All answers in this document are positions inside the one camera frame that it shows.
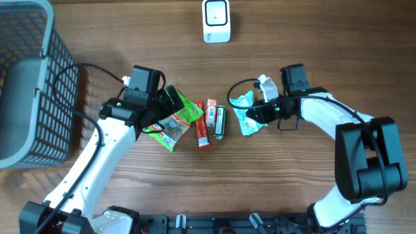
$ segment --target plastic basket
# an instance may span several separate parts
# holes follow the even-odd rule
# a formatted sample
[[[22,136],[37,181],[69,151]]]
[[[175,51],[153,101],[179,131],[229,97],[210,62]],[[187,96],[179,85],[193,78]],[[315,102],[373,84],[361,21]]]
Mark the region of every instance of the plastic basket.
[[[70,156],[74,116],[52,96],[53,77],[74,61],[48,1],[0,0],[0,168],[39,168]],[[75,108],[79,71],[57,83]]]

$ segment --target wood grain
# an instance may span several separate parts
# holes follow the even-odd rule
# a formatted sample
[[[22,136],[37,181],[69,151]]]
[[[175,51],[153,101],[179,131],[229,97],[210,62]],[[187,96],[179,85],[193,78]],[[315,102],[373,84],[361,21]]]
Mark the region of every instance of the wood grain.
[[[198,150],[192,126],[170,153],[141,136],[121,160],[96,213],[120,205],[142,214],[226,214],[305,211],[334,185],[334,143],[302,121],[294,132],[271,123],[242,136],[228,89],[303,62],[312,86],[398,124],[409,183],[384,207],[365,211],[369,233],[415,233],[416,227],[416,3],[414,1],[238,1],[231,3],[232,36],[205,44],[200,2],[55,5],[56,26],[78,61],[118,76],[135,64],[162,70],[191,100],[215,98],[227,109],[226,136]],[[78,108],[98,117],[99,106],[121,88],[85,70]],[[233,97],[252,89],[237,88]],[[18,232],[18,215],[60,183],[85,147],[92,126],[78,120],[73,157],[62,167],[0,171],[0,233]]]

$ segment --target table top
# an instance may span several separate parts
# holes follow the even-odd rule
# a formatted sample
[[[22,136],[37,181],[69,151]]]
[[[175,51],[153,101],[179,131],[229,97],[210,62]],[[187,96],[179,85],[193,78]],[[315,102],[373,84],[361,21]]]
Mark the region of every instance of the table top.
[[[209,130],[198,149],[195,126],[169,152],[140,136],[120,161],[98,203],[141,214],[224,215],[303,212],[335,184],[334,141],[301,121],[297,131],[270,123],[242,136],[226,102],[231,85],[261,74],[281,92],[281,67],[304,63],[311,86],[322,86],[357,111],[396,120],[409,174],[405,191],[365,211],[369,233],[415,233],[416,4],[412,1],[235,1],[231,41],[206,44],[200,2],[55,5],[56,27],[73,57],[130,75],[135,64],[166,74],[190,100],[225,105],[225,138]],[[78,109],[97,119],[121,84],[85,69]],[[237,97],[253,89],[235,89]],[[294,124],[289,120],[285,124]],[[77,159],[93,127],[77,120],[73,157],[59,168],[0,171],[0,233],[17,233],[18,215],[41,202]]]

